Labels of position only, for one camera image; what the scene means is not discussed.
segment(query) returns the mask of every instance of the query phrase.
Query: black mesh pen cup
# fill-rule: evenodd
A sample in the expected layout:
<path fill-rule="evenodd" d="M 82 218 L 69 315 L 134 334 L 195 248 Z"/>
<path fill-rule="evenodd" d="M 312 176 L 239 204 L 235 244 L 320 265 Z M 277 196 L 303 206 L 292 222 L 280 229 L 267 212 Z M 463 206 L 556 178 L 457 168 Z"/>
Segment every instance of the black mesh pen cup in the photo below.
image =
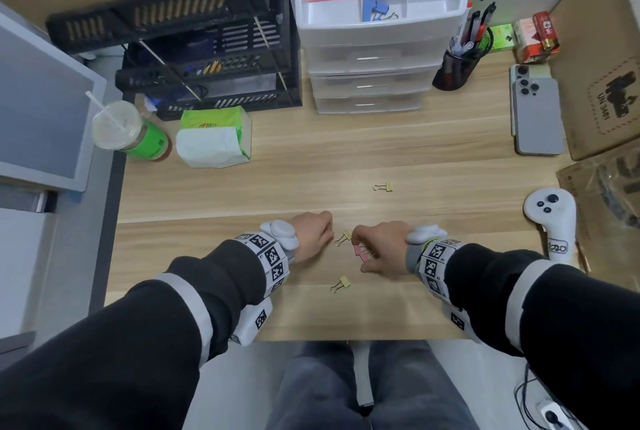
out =
<path fill-rule="evenodd" d="M 464 87 L 478 62 L 491 51 L 492 47 L 493 33 L 487 28 L 478 48 L 461 56 L 456 56 L 447 50 L 442 59 L 442 66 L 436 73 L 436 78 L 433 79 L 433 86 L 444 92 L 452 92 Z"/>

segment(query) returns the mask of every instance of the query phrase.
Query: gray pants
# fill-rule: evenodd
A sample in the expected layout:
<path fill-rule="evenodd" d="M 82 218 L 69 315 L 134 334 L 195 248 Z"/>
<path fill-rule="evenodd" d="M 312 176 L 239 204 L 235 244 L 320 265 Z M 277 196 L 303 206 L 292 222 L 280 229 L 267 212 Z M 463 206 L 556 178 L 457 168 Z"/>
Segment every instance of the gray pants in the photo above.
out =
<path fill-rule="evenodd" d="M 353 353 L 345 342 L 308 342 L 287 364 L 267 430 L 479 430 L 426 341 L 374 341 L 375 407 L 358 412 Z"/>

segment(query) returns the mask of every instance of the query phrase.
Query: green sticky note pad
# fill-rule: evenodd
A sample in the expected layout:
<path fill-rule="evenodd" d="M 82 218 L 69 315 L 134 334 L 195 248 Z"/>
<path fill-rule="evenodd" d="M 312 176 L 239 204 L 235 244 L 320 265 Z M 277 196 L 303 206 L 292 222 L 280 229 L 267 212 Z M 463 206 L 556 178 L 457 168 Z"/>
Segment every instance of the green sticky note pad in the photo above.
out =
<path fill-rule="evenodd" d="M 491 29 L 491 32 L 493 33 L 493 47 L 491 48 L 491 53 L 499 53 L 501 51 L 508 51 L 515 48 L 515 34 L 511 24 L 492 26 L 489 29 Z"/>
<path fill-rule="evenodd" d="M 214 129 L 235 127 L 240 149 L 251 158 L 251 119 L 242 107 L 218 110 L 185 110 L 180 119 L 181 129 Z"/>

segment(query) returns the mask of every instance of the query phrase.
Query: red battery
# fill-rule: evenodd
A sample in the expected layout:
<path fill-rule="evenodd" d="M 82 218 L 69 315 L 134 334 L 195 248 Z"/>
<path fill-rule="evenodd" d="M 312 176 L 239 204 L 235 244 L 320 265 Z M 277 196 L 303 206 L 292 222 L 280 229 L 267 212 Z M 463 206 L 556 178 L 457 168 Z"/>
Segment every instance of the red battery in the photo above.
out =
<path fill-rule="evenodd" d="M 540 36 L 540 43 L 542 43 L 542 49 L 544 51 L 551 51 L 560 46 L 556 29 L 547 11 L 534 14 L 533 24 L 536 26 L 536 31 L 538 32 L 538 36 Z"/>

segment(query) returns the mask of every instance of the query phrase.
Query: person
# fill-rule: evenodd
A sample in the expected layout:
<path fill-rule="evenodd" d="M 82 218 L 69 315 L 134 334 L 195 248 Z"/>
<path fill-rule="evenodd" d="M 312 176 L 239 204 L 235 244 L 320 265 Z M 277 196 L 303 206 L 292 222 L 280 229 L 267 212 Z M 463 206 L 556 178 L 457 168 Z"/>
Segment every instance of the person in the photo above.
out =
<path fill-rule="evenodd" d="M 316 256 L 333 238 L 327 211 L 296 216 L 291 226 L 296 262 Z M 357 226 L 352 243 L 377 254 L 361 270 L 397 276 L 418 267 L 422 276 L 425 257 L 453 247 L 438 268 L 442 298 L 468 313 L 477 337 L 524 356 L 591 430 L 633 425 L 640 295 L 533 251 L 499 253 L 450 239 L 428 240 L 416 250 L 406 241 L 412 233 L 402 221 Z M 164 277 L 139 283 L 5 369 L 0 426 L 180 429 L 199 367 L 227 350 L 243 308 L 264 299 L 264 269 L 242 239 L 226 240 L 204 258 L 176 258 Z M 348 346 L 308 345 L 285 370 L 268 428 L 476 429 L 436 362 L 425 342 L 373 343 L 376 404 L 364 419 Z"/>

